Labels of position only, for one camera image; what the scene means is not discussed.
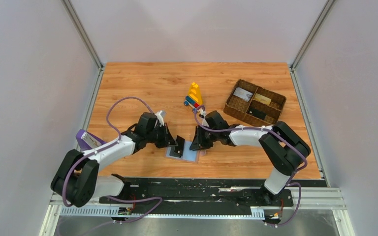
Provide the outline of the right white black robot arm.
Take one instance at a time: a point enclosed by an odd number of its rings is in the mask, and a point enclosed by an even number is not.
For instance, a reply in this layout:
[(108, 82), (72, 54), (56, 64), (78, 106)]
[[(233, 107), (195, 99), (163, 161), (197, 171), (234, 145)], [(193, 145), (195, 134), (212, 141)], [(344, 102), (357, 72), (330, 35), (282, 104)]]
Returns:
[(273, 165), (262, 187), (270, 197), (279, 195), (296, 173), (307, 167), (307, 157), (311, 154), (306, 142), (283, 121), (260, 127), (229, 125), (218, 111), (212, 111), (198, 123), (190, 150), (207, 150), (217, 141), (232, 147), (264, 150)]

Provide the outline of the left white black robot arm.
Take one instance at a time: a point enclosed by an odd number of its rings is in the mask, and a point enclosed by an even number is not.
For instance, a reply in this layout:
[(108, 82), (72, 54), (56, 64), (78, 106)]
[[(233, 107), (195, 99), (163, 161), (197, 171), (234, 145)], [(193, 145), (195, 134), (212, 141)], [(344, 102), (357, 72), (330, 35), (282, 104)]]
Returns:
[(65, 155), (50, 188), (62, 196), (68, 206), (82, 207), (92, 198), (118, 196), (125, 186), (119, 175), (99, 176), (98, 173), (124, 157), (131, 156), (147, 144), (157, 148), (175, 146), (165, 111), (143, 113), (138, 123), (121, 136), (101, 146), (80, 152), (72, 149)]

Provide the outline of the pink card holder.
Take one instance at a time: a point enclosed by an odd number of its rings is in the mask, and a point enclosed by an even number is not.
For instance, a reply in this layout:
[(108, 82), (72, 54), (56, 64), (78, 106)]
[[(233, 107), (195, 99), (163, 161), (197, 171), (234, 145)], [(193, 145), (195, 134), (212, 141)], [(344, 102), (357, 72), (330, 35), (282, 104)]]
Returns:
[(176, 154), (173, 151), (174, 147), (168, 147), (166, 149), (166, 157), (171, 158), (174, 160), (179, 160), (179, 161), (184, 161), (184, 162), (189, 162), (189, 163), (197, 163), (199, 160), (199, 157), (204, 156), (206, 154), (205, 150), (202, 151), (192, 151), (189, 150), (188, 147), (185, 147), (183, 150), (183, 154), (180, 156)]

